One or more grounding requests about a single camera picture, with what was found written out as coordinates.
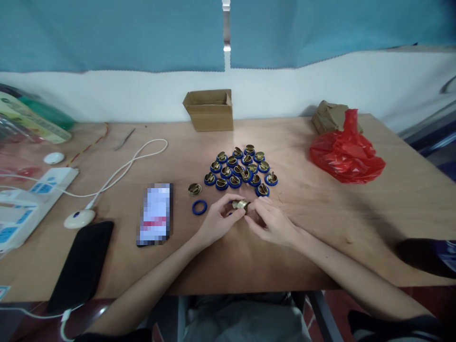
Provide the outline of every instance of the cardboard box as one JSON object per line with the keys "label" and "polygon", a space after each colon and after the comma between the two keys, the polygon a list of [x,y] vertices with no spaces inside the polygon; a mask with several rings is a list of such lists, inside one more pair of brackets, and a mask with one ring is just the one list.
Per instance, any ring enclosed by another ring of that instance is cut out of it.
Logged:
{"label": "cardboard box", "polygon": [[[333,131],[343,131],[345,111],[348,109],[344,104],[331,104],[325,100],[320,102],[316,112],[312,116],[312,122],[322,135]],[[358,131],[362,133],[362,127],[358,124]]]}
{"label": "cardboard box", "polygon": [[182,104],[197,132],[233,130],[231,89],[188,92]]}

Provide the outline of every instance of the white wall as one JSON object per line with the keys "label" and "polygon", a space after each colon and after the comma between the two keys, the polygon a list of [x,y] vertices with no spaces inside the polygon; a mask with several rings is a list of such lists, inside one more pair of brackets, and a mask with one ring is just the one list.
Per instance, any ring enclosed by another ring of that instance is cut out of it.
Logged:
{"label": "white wall", "polygon": [[311,115],[323,99],[372,113],[395,132],[456,99],[440,94],[456,75],[456,50],[357,52],[300,69],[0,73],[0,82],[39,94],[80,122],[187,121],[187,91],[231,88],[235,119]]}

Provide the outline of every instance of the blue curtain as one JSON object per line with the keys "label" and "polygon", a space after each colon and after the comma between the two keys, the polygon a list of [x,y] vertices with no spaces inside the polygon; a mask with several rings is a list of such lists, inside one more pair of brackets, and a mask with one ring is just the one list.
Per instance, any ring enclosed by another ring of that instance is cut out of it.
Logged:
{"label": "blue curtain", "polygon": [[454,0],[236,0],[231,67],[301,67],[353,51],[455,45]]}
{"label": "blue curtain", "polygon": [[0,71],[223,71],[220,0],[12,0]]}

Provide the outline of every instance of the white power strip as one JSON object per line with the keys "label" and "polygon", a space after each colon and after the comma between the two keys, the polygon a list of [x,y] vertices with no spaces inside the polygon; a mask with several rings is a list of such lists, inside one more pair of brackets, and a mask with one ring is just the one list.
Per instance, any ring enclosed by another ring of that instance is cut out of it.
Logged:
{"label": "white power strip", "polygon": [[65,190],[78,173],[79,170],[73,168],[52,168],[28,193],[19,190],[0,192],[1,203],[14,205],[1,207],[5,214],[0,217],[0,253],[22,246],[62,196],[63,192],[51,185]]}

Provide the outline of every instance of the red plastic bag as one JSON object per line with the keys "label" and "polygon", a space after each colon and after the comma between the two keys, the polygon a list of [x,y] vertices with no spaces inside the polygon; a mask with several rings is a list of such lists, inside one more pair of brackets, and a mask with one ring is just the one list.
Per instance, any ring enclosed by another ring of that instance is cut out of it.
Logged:
{"label": "red plastic bag", "polygon": [[345,111],[343,132],[320,135],[310,147],[318,167],[350,184],[365,184],[380,176],[386,163],[375,153],[371,142],[358,132],[358,109]]}

